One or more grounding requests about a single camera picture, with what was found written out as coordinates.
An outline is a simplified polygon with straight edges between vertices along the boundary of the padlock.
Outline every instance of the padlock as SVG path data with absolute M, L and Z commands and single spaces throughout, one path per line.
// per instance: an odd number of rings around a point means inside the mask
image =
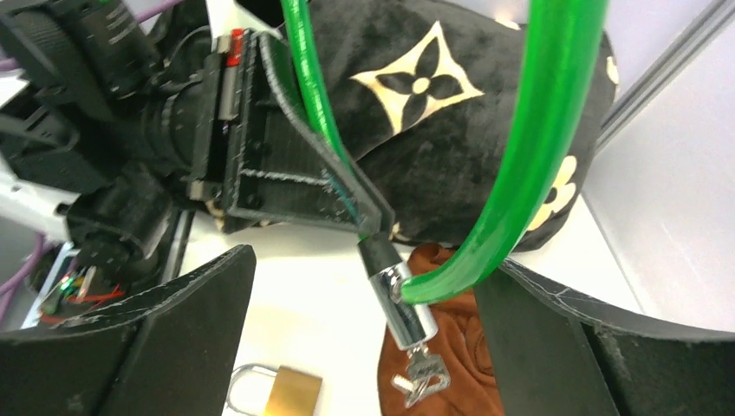
M 275 369 L 260 364 L 245 364 L 232 373 L 226 403 L 231 410 L 246 416 L 260 416 L 238 409 L 231 400 L 232 387 L 247 373 L 261 374 L 274 379 L 263 416 L 313 416 L 319 392 L 322 390 L 321 377 L 290 367 L 280 366 Z

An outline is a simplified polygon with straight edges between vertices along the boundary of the green tube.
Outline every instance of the green tube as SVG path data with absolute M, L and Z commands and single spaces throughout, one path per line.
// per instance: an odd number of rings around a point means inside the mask
M 349 168 L 349 154 L 342 144 L 332 106 L 329 104 L 327 88 L 324 86 L 307 0 L 281 0 L 281 6 L 309 124 L 324 136 L 329 147 Z
M 437 302 L 464 292 L 489 276 L 524 234 L 582 116 L 607 5 L 607 0 L 531 0 L 516 112 L 498 180 L 457 254 L 403 286 L 407 302 Z

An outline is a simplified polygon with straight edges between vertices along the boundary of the printed monogram flower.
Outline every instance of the printed monogram flower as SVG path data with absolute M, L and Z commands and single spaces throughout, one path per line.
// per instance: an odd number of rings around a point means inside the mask
M 576 185 L 574 182 L 570 182 L 572 176 L 576 171 L 576 158 L 574 156 L 567 156 L 562 162 L 562 167 L 559 168 L 559 173 L 554 179 L 554 185 L 551 186 L 549 196 L 546 197 L 546 201 L 538 209 L 536 216 L 527 231 L 534 231 L 540 228 L 546 223 L 554 214 L 561 211 L 566 207 L 576 192 Z
M 386 110 L 394 134 L 442 108 L 484 94 L 472 85 L 465 70 L 452 58 L 439 22 L 396 61 L 351 79 L 375 94 Z

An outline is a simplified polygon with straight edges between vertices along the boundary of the metal cylinder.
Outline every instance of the metal cylinder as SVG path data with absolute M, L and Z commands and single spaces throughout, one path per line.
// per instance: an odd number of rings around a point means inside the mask
M 439 331 L 428 306 L 395 300 L 395 288 L 410 277 L 411 271 L 403 262 L 369 277 L 386 316 L 388 329 L 402 351 L 431 340 Z

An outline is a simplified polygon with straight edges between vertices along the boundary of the brown towel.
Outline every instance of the brown towel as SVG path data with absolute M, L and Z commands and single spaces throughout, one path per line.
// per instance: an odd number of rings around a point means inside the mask
M 454 252 L 438 244 L 417 247 L 408 259 L 414 275 L 437 269 Z M 384 416 L 503 416 L 498 385 L 492 372 L 478 306 L 471 291 L 432 306 L 439 333 L 429 348 L 441 354 L 452 384 L 410 409 L 404 395 L 391 385 L 394 374 L 406 375 L 408 358 L 386 330 L 378 363 L 378 394 Z

